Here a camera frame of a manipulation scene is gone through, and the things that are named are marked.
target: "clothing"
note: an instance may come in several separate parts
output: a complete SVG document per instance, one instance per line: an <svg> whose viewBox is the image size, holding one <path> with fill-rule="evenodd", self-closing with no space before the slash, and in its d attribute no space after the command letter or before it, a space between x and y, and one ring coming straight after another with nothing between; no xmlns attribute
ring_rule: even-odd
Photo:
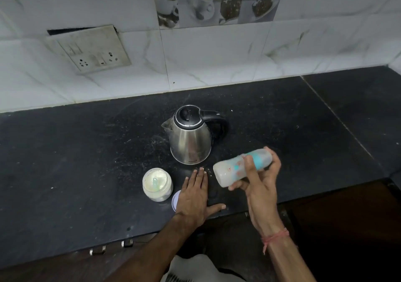
<svg viewBox="0 0 401 282"><path fill-rule="evenodd" d="M160 282L244 282L244 280L232 274L219 272L207 255L199 254L190 259L176 255Z"/></svg>

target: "black kettle handle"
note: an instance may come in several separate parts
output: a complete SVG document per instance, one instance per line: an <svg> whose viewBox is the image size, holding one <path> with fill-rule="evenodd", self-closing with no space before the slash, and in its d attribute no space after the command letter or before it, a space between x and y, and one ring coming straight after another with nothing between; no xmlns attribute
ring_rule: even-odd
<svg viewBox="0 0 401 282"><path fill-rule="evenodd" d="M222 139L228 132L228 120L220 112L201 110L200 117L206 123L218 123L220 131L218 133L211 131L213 141Z"/></svg>

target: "kettle lid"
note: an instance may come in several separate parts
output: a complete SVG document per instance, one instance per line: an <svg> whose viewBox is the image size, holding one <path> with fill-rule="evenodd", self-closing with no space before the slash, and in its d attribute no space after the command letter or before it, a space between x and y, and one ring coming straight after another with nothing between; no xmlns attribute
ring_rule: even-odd
<svg viewBox="0 0 401 282"><path fill-rule="evenodd" d="M194 105L180 107L174 114L174 122L177 127L186 130L195 130L204 123L201 109Z"/></svg>

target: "bracelet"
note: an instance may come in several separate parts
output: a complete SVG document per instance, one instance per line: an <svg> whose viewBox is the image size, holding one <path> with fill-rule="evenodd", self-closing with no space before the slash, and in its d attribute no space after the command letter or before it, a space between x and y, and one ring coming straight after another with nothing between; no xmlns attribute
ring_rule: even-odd
<svg viewBox="0 0 401 282"><path fill-rule="evenodd" d="M284 235L289 235L289 232L288 232L287 228L284 228L283 230L281 230L278 233L273 234L273 235L271 235L269 237L263 237L262 238L262 242L264 244L264 246L263 246L263 254L266 253L266 248L268 248L268 244L270 244L274 240L278 239L279 237L283 237Z"/></svg>

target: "person's right hand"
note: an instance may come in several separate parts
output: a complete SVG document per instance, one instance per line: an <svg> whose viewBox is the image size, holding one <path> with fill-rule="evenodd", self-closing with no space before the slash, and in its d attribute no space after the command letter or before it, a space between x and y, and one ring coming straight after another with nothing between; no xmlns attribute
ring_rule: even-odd
<svg viewBox="0 0 401 282"><path fill-rule="evenodd" d="M247 155L244 161L249 183L244 180L238 180L228 189L241 188L245 191L253 226L262 237L268 237L282 230L284 225L277 211L277 191L275 186L281 162L273 150L268 147L264 147L264 149L268 150L273 157L269 169L257 171L252 156Z"/></svg>

